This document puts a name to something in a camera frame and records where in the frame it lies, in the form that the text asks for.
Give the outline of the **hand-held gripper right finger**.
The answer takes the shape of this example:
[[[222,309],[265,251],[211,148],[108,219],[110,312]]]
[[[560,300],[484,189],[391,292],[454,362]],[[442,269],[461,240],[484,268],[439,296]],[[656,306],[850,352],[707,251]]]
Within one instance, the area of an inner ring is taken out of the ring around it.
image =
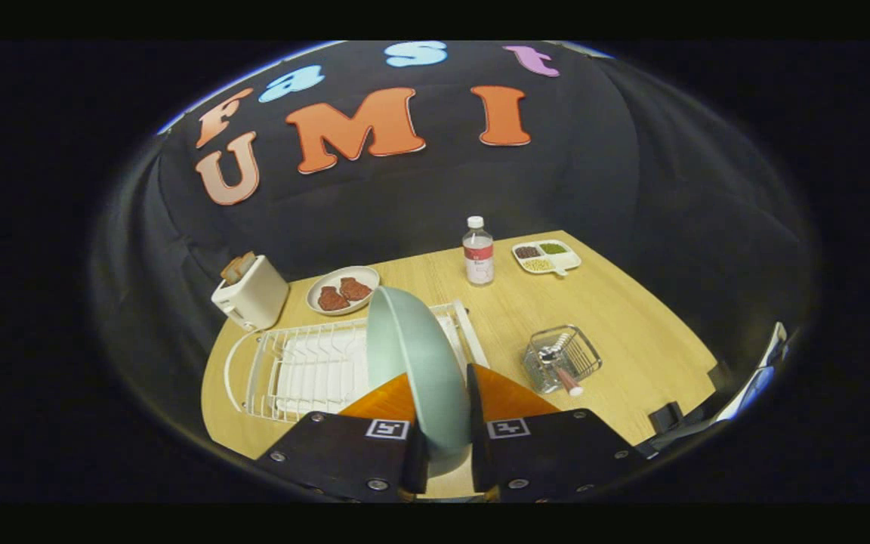
[[[467,367],[470,476],[490,502],[567,502],[613,493],[649,459],[584,407],[559,409],[477,363]]]

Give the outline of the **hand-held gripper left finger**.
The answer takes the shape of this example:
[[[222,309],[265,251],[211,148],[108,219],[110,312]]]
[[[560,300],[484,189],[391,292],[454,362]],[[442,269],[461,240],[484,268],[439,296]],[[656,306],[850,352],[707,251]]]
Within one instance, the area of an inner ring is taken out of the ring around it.
[[[260,471],[345,502],[411,502],[427,490],[430,455],[407,374],[341,413],[310,411],[254,461]]]

